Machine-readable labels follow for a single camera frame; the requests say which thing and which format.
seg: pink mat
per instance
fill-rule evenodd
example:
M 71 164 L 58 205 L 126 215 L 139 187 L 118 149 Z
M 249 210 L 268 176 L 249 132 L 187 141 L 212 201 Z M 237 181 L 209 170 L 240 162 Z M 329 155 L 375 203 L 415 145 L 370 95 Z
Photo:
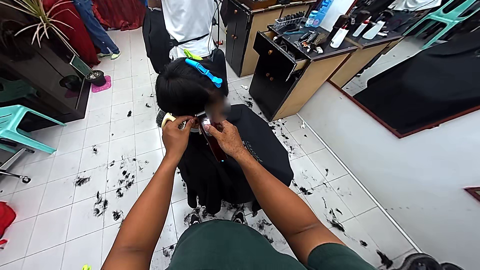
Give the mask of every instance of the pink mat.
M 112 80 L 110 78 L 110 76 L 105 76 L 105 80 L 107 81 L 104 85 L 102 86 L 96 86 L 94 84 L 92 84 L 92 93 L 96 93 L 96 92 L 100 92 L 100 91 L 103 91 L 103 90 L 107 90 L 109 89 L 110 87 L 112 87 Z

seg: hair clipper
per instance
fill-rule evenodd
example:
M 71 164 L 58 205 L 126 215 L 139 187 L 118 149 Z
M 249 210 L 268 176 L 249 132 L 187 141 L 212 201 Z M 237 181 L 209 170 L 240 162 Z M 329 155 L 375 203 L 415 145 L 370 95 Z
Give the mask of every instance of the hair clipper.
M 216 160 L 218 162 L 225 161 L 227 159 L 227 154 L 225 154 L 225 152 L 222 150 L 215 137 L 208 133 L 204 128 L 206 124 L 210 124 L 212 127 L 216 128 L 216 123 L 211 123 L 210 119 L 207 117 L 204 111 L 196 114 L 195 116 L 198 117 L 198 128 L 207 140 L 208 145 L 210 146 L 210 149 L 212 150 Z

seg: plant pot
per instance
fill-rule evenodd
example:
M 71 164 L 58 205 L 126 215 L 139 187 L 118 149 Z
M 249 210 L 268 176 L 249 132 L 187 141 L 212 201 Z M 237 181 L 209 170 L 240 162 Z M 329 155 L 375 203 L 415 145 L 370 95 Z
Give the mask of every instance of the plant pot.
M 96 85 L 96 86 L 103 86 L 105 83 L 107 83 L 105 79 L 105 75 L 103 74 L 103 71 L 101 70 L 92 70 L 86 77 L 85 80 L 88 82 Z

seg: white wall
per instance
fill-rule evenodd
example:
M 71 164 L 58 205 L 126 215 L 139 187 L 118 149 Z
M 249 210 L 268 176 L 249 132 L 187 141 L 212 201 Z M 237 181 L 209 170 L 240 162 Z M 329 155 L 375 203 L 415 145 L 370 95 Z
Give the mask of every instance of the white wall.
M 320 27 L 332 31 L 332 27 L 340 15 L 347 13 L 348 8 L 354 0 L 334 0 L 325 14 L 325 18 L 320 23 Z
M 325 83 L 300 115 L 425 253 L 479 269 L 480 111 L 398 139 Z

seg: black hair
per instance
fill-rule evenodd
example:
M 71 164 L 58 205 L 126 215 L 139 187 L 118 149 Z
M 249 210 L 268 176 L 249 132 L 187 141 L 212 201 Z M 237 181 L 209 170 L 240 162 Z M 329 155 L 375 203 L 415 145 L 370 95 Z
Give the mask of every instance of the black hair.
M 218 67 L 209 60 L 199 60 L 204 68 L 210 70 L 213 76 L 223 80 L 217 88 L 212 80 L 189 66 L 185 58 L 178 58 L 165 66 L 164 71 L 156 79 L 155 92 L 157 104 L 161 110 L 175 116 L 194 116 L 205 110 L 209 95 L 218 90 L 228 95 L 227 78 L 222 78 Z

